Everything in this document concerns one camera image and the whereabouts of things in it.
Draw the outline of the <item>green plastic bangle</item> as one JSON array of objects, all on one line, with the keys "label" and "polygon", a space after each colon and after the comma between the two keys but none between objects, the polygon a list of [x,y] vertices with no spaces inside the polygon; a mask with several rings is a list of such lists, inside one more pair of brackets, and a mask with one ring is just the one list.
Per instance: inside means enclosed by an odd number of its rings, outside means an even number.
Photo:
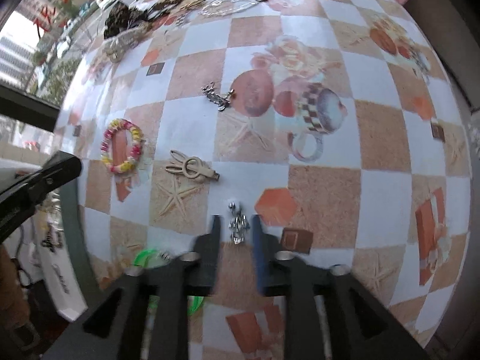
[{"label": "green plastic bangle", "polygon": [[[168,251],[157,249],[141,250],[133,259],[134,266],[143,268],[162,267],[170,263],[175,256]],[[195,315],[204,303],[204,297],[191,296],[188,300],[188,316]]]}]

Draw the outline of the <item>grey shallow tray box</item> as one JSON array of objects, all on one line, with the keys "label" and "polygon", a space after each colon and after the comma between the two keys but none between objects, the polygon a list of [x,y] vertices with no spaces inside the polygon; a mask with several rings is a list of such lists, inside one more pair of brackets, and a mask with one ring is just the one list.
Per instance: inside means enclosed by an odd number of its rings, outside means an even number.
[{"label": "grey shallow tray box", "polygon": [[[57,313],[73,322],[101,296],[87,253],[78,182],[49,193],[32,219],[36,256],[49,297]],[[41,247],[47,224],[64,230],[64,247],[56,253]]]}]

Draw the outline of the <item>checkered tablecloth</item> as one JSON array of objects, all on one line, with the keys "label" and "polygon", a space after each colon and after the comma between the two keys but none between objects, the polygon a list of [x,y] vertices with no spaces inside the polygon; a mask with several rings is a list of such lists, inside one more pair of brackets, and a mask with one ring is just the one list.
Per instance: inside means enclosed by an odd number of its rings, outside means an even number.
[{"label": "checkered tablecloth", "polygon": [[[172,13],[119,63],[95,40],[67,92],[55,138],[83,163],[97,284],[185,252],[234,201],[427,344],[470,238],[465,130],[427,38],[395,0],[206,1],[220,16]],[[166,172],[170,150],[219,180]]]}]

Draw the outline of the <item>gold bow hair clip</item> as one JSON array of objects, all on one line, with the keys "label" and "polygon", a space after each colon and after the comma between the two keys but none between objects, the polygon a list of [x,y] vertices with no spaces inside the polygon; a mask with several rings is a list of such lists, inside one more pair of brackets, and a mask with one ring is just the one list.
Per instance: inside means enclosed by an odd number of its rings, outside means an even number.
[{"label": "gold bow hair clip", "polygon": [[186,4],[180,7],[181,11],[192,11],[203,7],[206,4],[206,0],[193,0],[187,2]]}]

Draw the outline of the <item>beige rabbit hair clip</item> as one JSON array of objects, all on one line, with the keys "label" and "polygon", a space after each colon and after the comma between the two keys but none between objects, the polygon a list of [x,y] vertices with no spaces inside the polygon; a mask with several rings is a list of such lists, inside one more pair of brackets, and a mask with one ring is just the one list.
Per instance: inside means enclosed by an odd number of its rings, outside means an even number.
[{"label": "beige rabbit hair clip", "polygon": [[218,181],[220,178],[220,174],[199,157],[188,156],[178,150],[170,150],[170,155],[170,163],[165,167],[168,173],[184,176],[190,180],[203,177]]}]

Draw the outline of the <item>clear large hair claw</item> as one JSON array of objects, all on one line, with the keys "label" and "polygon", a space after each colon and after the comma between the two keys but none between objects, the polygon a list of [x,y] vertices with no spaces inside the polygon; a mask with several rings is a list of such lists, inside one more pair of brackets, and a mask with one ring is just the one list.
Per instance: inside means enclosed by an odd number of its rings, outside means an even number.
[{"label": "clear large hair claw", "polygon": [[119,63],[125,54],[135,48],[150,31],[151,25],[143,22],[135,28],[124,30],[119,35],[103,42],[102,52],[112,63]]}]

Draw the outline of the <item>rhinestone letter hair clip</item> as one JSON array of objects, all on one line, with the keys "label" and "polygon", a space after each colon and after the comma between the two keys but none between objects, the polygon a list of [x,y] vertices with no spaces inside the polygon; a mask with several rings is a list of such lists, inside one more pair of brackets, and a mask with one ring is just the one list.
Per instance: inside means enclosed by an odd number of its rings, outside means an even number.
[{"label": "rhinestone letter hair clip", "polygon": [[41,247],[53,254],[56,253],[56,250],[61,250],[64,247],[64,230],[55,228],[48,223],[45,236],[41,240]]}]

